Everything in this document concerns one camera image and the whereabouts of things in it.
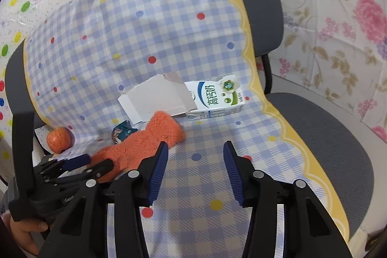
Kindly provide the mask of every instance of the cardboard box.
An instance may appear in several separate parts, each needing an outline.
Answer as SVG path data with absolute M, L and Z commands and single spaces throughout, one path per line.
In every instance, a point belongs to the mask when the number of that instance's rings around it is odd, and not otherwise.
M 150 121 L 157 111 L 171 116 L 196 109 L 186 85 L 176 72 L 157 74 L 119 97 L 119 103 L 134 125 Z
M 245 99 L 235 75 L 217 78 L 216 81 L 185 82 L 195 101 L 196 110 L 189 111 L 189 119 L 202 119 L 238 113 Z

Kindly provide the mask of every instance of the open cardboard box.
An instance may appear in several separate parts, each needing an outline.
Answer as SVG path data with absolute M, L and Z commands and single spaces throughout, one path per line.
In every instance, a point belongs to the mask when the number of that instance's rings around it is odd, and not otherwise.
M 195 101 L 178 73 L 157 74 L 119 97 L 132 124 L 150 121 L 157 111 L 171 116 L 196 109 Z

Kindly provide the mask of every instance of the candy wrapper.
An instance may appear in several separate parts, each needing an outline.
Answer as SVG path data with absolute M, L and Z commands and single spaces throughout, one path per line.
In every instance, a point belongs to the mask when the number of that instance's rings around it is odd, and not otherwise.
M 119 144 L 136 131 L 138 131 L 138 129 L 132 128 L 129 121 L 124 121 L 114 127 L 112 131 L 112 140 L 115 144 Z

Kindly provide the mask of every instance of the chair backrest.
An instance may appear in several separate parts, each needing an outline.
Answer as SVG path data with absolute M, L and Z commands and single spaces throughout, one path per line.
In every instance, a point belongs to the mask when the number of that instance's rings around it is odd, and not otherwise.
M 275 50 L 282 42 L 284 21 L 280 0 L 243 0 L 253 36 L 255 56 Z

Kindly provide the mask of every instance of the silver screw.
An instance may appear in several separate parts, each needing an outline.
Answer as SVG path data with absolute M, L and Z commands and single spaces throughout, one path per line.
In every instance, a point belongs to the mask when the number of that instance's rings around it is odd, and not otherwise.
M 94 187 L 96 183 L 97 183 L 97 181 L 96 181 L 95 179 L 89 179 L 89 180 L 86 182 L 86 186 L 87 186 L 87 187 Z
M 298 180 L 296 180 L 296 186 L 299 188 L 305 188 L 306 183 L 302 179 L 298 179 Z
M 128 173 L 128 176 L 129 176 L 130 178 L 136 178 L 136 177 L 139 176 L 139 175 L 140 175 L 140 172 L 137 171 L 137 170 L 131 170 L 131 171 Z
M 254 176 L 255 178 L 262 178 L 262 177 L 265 176 L 265 173 L 263 173 L 261 170 L 255 170 L 255 171 L 253 172 L 253 176 Z

